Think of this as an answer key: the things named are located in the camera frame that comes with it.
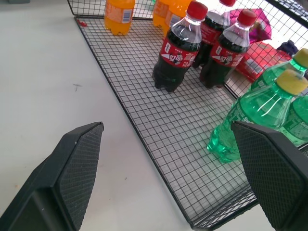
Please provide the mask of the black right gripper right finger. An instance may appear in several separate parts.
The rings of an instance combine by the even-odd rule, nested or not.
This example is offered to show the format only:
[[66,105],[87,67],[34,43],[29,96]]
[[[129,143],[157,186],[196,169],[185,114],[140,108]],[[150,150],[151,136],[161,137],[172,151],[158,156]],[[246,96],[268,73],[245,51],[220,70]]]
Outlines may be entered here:
[[247,180],[275,230],[308,230],[308,158],[282,133],[231,125]]

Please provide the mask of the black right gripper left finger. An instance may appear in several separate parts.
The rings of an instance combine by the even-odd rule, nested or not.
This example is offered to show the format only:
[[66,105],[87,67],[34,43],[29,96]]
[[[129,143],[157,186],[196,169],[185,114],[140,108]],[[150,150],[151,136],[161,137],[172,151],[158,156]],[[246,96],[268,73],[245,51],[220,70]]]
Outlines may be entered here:
[[0,217],[0,231],[79,231],[96,179],[102,122],[64,134]]

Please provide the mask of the green soda bottle yellow cap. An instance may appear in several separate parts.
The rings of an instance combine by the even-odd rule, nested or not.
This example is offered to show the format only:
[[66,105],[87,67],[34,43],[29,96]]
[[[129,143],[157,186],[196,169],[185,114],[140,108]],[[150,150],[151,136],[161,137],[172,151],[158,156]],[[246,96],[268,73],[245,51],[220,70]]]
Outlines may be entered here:
[[296,147],[308,142],[308,95],[296,98],[279,129]]
[[308,70],[308,49],[300,49],[291,60],[267,68],[259,78],[254,81],[249,90],[256,90],[271,85],[285,70],[293,70],[304,76]]
[[223,122],[212,131],[207,149],[222,163],[239,160],[231,124],[242,121],[278,130],[286,121],[292,99],[307,87],[305,77],[285,70],[272,84],[248,91],[238,98]]

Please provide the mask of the red snack box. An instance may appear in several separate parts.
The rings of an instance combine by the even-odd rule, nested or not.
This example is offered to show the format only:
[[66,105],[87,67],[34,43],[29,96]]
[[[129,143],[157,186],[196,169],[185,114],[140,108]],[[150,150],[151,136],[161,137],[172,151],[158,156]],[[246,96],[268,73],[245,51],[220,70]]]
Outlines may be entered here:
[[267,68],[287,62],[291,58],[284,51],[276,50],[269,44],[257,42],[250,45],[235,70],[253,83]]

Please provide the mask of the cola bottle red cap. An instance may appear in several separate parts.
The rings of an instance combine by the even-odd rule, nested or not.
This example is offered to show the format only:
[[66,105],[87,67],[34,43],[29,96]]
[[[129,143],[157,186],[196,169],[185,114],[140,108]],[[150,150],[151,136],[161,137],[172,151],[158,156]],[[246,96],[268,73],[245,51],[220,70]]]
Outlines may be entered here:
[[183,82],[201,47],[201,23],[208,8],[192,0],[185,16],[168,30],[154,66],[152,77],[157,89],[174,92]]
[[216,6],[207,12],[201,23],[202,42],[200,50],[192,64],[193,68],[207,64],[210,52],[224,29],[230,26],[230,10],[236,0],[217,0]]
[[243,9],[236,22],[226,28],[213,45],[209,59],[203,66],[199,79],[206,88],[222,87],[230,74],[249,49],[249,30],[257,15],[250,9]]

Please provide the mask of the magenta snack bag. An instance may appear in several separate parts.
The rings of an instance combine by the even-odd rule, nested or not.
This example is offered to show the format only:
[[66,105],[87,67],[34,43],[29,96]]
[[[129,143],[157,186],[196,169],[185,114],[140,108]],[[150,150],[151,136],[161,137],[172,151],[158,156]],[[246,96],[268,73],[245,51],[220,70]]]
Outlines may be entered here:
[[251,9],[257,15],[254,25],[249,30],[250,43],[257,43],[271,39],[270,22],[261,8]]

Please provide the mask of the orange soda bottle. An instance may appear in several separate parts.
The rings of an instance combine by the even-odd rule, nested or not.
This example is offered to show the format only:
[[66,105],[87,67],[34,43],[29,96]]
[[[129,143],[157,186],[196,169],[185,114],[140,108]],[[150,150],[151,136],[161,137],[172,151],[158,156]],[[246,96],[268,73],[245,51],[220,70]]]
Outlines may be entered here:
[[130,29],[135,0],[106,0],[104,26],[113,35],[126,35]]
[[155,0],[153,9],[153,25],[161,27],[163,37],[168,30],[186,15],[192,0]]

